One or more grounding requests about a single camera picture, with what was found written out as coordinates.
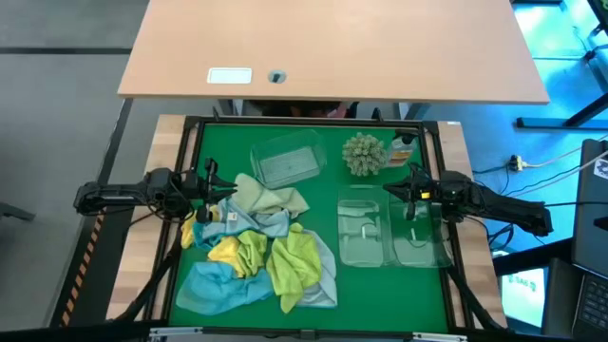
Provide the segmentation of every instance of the transparent plastic box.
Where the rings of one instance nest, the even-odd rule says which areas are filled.
[[[408,206],[376,185],[351,185],[338,194],[340,260],[354,267],[446,267],[452,264],[441,206]]]
[[[269,189],[318,176],[327,164],[323,137],[312,129],[256,143],[250,157],[256,178]]]

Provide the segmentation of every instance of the green tablecloth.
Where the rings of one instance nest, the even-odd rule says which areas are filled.
[[[218,175],[231,181],[238,173],[253,176],[250,147],[254,143],[294,133],[303,126],[228,125],[208,123],[204,128],[199,172],[204,174],[204,159],[214,158]],[[327,149],[327,166],[315,178],[289,185],[296,187],[311,210],[297,220],[306,229],[315,230],[332,249],[336,263],[338,306],[335,309],[294,308],[285,314],[279,299],[272,296],[251,305],[214,316],[193,313],[174,305],[170,326],[224,328],[311,329],[367,332],[445,333],[447,320],[437,269],[382,267],[356,268],[340,261],[337,233],[337,194],[341,186],[399,181],[409,171],[384,169],[379,176],[351,176],[342,161],[342,145],[357,132],[372,134],[388,146],[394,129],[365,127],[320,127],[313,129],[323,136]],[[411,157],[421,162],[420,151]],[[206,253],[192,247],[183,251],[178,271],[177,295],[193,263],[206,260]]]

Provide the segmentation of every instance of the spiky ball toy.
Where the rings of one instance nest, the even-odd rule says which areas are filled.
[[[384,142],[380,142],[372,135],[359,132],[356,137],[348,139],[342,147],[342,159],[346,161],[355,176],[377,175],[387,163]]]

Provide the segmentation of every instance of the crumpled towel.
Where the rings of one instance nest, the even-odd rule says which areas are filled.
[[[266,270],[238,279],[223,262],[197,262],[181,284],[176,304],[198,314],[221,314],[240,305],[268,298],[273,285]]]
[[[222,237],[221,242],[207,254],[207,259],[230,264],[235,268],[237,277],[244,277],[245,272],[238,261],[239,247],[240,242],[236,237]]]
[[[232,265],[237,277],[255,276],[264,266],[267,241],[265,235],[254,231],[245,231],[238,237],[222,237],[207,258]]]
[[[276,238],[266,262],[285,314],[303,297],[305,289],[321,279],[321,260],[314,236],[303,233],[302,229],[299,223],[294,223],[287,237]]]
[[[209,208],[209,211],[212,214],[212,221],[219,221],[219,209],[216,205],[212,205]],[[195,241],[194,238],[194,224],[197,221],[197,212],[186,220],[181,225],[181,248],[188,249]]]
[[[297,302],[297,306],[314,308],[335,308],[338,305],[338,291],[335,286],[335,257],[332,250],[323,242],[314,231],[304,229],[302,232],[314,237],[316,248],[321,259],[321,280],[304,290],[304,296]]]
[[[245,174],[238,174],[235,184],[237,192],[232,195],[232,199],[248,214],[274,214],[287,209],[292,219],[295,219],[299,214],[310,209],[295,188],[269,190],[256,179]]]
[[[245,231],[238,236],[238,263],[245,276],[255,276],[264,267],[264,253],[268,238],[254,231]]]
[[[271,238],[286,237],[289,232],[289,212],[249,216],[232,199],[222,199],[219,204],[220,222],[194,223],[197,247],[210,251],[222,237],[237,236],[246,230],[254,230]]]

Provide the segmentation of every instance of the small bottle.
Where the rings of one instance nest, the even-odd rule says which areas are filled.
[[[401,167],[406,164],[416,148],[416,135],[397,129],[389,148],[387,167]]]

